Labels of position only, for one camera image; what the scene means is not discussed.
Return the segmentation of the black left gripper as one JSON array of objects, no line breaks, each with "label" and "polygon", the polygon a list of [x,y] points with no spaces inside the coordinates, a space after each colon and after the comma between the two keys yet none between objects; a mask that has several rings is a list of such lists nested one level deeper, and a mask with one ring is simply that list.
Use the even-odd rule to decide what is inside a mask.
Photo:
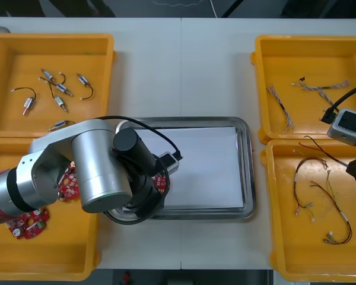
[{"label": "black left gripper", "polygon": [[169,181],[169,173],[167,171],[167,168],[165,167],[165,165],[160,162],[160,161],[156,161],[154,166],[150,167],[150,178],[152,181],[155,180],[156,176],[163,176],[166,180],[166,182]]}]

